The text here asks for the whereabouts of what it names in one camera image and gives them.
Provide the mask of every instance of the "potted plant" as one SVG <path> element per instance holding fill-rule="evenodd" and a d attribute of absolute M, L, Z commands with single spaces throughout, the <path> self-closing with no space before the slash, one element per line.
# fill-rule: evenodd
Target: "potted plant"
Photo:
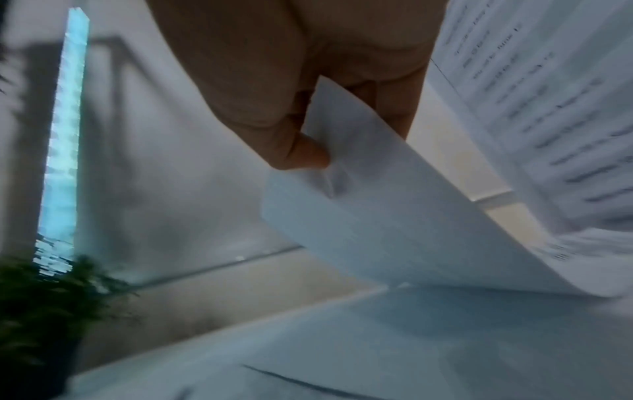
<path fill-rule="evenodd" d="M 109 297 L 129 285 L 91 259 L 69 260 L 68 272 L 35 262 L 0 261 L 0 397 L 51 399 L 64 392 L 78 344 L 91 324 L 130 318 Z"/>

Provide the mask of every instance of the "document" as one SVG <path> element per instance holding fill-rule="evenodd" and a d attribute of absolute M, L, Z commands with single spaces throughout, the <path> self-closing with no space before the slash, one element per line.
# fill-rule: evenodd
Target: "document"
<path fill-rule="evenodd" d="M 530 252 L 327 78 L 303 130 L 332 164 L 272 172 L 262 216 L 336 268 L 390 285 L 606 297 L 633 284 L 632 233 L 576 233 Z"/>
<path fill-rule="evenodd" d="M 453 0 L 427 83 L 552 233 L 633 231 L 633 1 Z"/>

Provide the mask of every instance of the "blue light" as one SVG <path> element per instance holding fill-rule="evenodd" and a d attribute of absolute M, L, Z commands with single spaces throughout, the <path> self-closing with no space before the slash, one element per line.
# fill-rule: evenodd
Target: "blue light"
<path fill-rule="evenodd" d="M 44 174 L 34 260 L 59 272 L 68 270 L 63 259 L 74 255 L 80 104 L 89 27 L 90 19 L 80 8 L 69 10 Z"/>

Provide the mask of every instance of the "hand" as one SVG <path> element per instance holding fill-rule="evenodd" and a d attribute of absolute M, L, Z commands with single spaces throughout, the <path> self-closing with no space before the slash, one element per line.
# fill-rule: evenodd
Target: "hand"
<path fill-rule="evenodd" d="M 147 0 L 217 118 L 277 169 L 325 168 L 300 133 L 319 75 L 403 138 L 446 0 Z"/>

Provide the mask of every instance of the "plant pot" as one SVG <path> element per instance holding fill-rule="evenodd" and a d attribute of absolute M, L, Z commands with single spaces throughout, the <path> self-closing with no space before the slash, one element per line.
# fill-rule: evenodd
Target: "plant pot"
<path fill-rule="evenodd" d="M 11 380 L 0 389 L 3 392 L 2 398 L 50 400 L 63 394 L 75 367 L 79 342 L 60 341 L 46 348 L 40 356 L 42 365 L 21 368 L 19 372 L 11 374 Z"/>

